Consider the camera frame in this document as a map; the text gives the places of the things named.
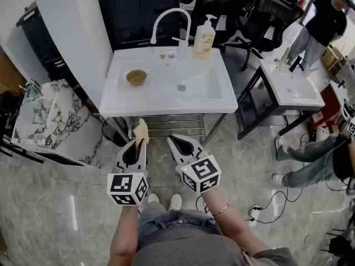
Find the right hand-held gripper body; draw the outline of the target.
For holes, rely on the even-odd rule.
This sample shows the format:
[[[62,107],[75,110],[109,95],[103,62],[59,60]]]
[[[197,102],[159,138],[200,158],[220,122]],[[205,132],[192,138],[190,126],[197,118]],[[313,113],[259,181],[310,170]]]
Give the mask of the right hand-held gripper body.
[[[176,167],[181,181],[197,195],[217,187],[221,179],[221,169],[213,155],[205,151]]]

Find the yellow sponge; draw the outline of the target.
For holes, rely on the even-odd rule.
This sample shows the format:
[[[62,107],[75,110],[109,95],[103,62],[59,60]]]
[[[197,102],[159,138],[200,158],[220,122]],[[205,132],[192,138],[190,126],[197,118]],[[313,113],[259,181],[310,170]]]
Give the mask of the yellow sponge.
[[[144,140],[146,144],[149,143],[149,130],[144,119],[139,119],[138,125],[133,129],[133,133],[135,135],[136,147],[139,146],[142,140]]]

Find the brown bowl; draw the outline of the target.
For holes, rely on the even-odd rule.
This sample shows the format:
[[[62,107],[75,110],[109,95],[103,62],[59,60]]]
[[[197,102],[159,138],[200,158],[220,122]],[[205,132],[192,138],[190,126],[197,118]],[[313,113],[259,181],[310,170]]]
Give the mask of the brown bowl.
[[[141,86],[145,83],[147,73],[143,70],[137,69],[127,73],[126,80],[132,86]]]

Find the person's right forearm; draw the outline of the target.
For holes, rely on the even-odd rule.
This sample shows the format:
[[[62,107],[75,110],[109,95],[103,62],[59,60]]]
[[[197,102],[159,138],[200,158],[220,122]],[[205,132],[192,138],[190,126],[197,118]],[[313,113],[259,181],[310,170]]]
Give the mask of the person's right forearm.
[[[239,248],[250,256],[271,249],[251,232],[245,220],[229,206],[217,190],[213,188],[206,191],[202,198],[223,235],[232,239]]]

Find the black waste bin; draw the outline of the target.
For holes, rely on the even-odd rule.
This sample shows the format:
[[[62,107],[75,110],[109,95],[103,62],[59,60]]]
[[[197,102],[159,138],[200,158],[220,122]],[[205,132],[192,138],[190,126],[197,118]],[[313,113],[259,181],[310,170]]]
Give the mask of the black waste bin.
[[[122,117],[108,117],[102,124],[103,136],[119,147],[129,142],[128,125]]]

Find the metal sink stand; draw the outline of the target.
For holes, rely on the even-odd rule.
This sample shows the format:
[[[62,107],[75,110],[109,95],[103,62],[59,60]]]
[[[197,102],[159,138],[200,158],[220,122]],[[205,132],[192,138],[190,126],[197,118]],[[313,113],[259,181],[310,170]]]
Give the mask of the metal sink stand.
[[[205,113],[109,117],[107,124],[118,132],[124,142],[129,142],[135,137],[133,129],[138,126],[139,119],[142,118],[148,127],[151,139],[162,139],[172,134],[182,134],[193,137],[200,141],[202,146],[206,146],[226,116],[226,113],[221,114],[214,125],[211,125],[208,115]]]

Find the person's blue jeans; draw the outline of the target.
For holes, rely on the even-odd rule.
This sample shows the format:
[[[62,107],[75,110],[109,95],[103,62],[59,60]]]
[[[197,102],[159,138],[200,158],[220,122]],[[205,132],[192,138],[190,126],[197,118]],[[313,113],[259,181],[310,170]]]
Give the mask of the person's blue jeans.
[[[222,234],[211,216],[197,210],[167,211],[162,204],[152,202],[144,208],[139,217],[138,249],[158,242],[205,234]]]

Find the white power strip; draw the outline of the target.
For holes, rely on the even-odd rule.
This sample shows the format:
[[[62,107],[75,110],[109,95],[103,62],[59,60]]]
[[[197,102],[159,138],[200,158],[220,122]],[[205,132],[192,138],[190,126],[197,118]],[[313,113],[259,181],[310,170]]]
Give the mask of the white power strip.
[[[248,215],[250,218],[248,222],[250,228],[254,227],[257,224],[260,211],[261,211],[261,206],[259,205],[254,205],[249,209]]]

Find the marble pattern sink cabinet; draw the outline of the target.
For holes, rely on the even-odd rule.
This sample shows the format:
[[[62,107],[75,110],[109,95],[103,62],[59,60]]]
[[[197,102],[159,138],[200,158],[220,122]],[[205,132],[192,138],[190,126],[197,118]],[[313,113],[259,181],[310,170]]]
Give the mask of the marble pattern sink cabinet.
[[[24,91],[11,143],[62,165],[100,167],[101,122],[65,80],[50,83],[57,90],[51,100]]]

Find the white gooseneck faucet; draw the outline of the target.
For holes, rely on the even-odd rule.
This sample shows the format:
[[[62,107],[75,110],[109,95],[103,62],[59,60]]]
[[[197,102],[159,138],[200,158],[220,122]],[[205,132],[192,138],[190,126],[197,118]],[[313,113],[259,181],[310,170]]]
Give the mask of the white gooseneck faucet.
[[[182,9],[182,8],[171,8],[171,9],[168,9],[164,12],[162,12],[162,14],[160,14],[154,25],[153,25],[153,32],[152,32],[152,36],[151,36],[151,39],[150,39],[150,43],[151,44],[156,44],[156,33],[157,33],[157,29],[158,29],[158,24],[160,23],[161,19],[163,17],[165,17],[166,15],[170,14],[170,13],[173,13],[173,12],[180,12],[180,13],[183,13],[184,15],[186,15],[187,17],[187,29],[186,29],[186,36],[185,36],[185,39],[179,39],[179,38],[175,38],[175,37],[172,37],[173,40],[177,40],[179,42],[179,45],[178,45],[178,48],[177,48],[177,57],[180,58],[180,59],[184,59],[186,54],[187,54],[187,51],[188,51],[188,47],[189,47],[189,35],[190,35],[190,29],[191,29],[191,16],[189,15],[189,13]]]

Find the orange label soap pump bottle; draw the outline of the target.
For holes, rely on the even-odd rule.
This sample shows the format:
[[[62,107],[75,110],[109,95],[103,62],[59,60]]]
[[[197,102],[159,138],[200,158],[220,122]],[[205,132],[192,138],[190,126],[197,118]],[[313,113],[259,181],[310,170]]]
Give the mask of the orange label soap pump bottle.
[[[204,24],[197,26],[192,56],[199,59],[207,59],[214,42],[215,30],[212,27],[211,19],[216,19],[211,14],[206,15],[207,20]]]

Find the small white sink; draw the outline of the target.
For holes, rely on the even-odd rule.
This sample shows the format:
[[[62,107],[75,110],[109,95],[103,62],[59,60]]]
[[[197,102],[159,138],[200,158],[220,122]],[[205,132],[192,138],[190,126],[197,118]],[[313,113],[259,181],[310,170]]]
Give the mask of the small white sink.
[[[320,92],[309,77],[302,75],[301,69],[296,68],[291,72],[287,64],[279,69],[277,62],[266,59],[260,60],[260,67],[279,105],[309,111],[318,111],[324,107]]]

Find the beige scrubbing stick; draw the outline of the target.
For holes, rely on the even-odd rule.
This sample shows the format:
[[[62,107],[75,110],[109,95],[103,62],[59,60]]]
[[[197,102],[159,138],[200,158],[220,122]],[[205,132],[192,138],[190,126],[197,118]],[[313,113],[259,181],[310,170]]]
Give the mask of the beige scrubbing stick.
[[[284,67],[284,65],[286,64],[289,52],[290,52],[290,48],[287,47],[283,56],[281,57],[280,61],[278,62],[278,70],[281,70]]]

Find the black faucet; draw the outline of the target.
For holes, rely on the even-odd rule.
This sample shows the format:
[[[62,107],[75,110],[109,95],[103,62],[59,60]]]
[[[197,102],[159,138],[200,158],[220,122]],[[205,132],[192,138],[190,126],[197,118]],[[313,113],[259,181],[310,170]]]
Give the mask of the black faucet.
[[[304,71],[304,68],[302,66],[302,58],[300,56],[298,56],[296,60],[292,63],[292,65],[289,67],[289,71],[294,72],[297,67]]]

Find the black side cabinet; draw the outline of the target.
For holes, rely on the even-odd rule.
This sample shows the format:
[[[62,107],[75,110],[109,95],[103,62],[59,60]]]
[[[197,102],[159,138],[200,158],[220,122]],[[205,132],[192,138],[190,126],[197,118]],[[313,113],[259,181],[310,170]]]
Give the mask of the black side cabinet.
[[[23,29],[31,48],[50,79],[73,79],[73,74],[50,36],[36,2],[25,8],[16,26]]]

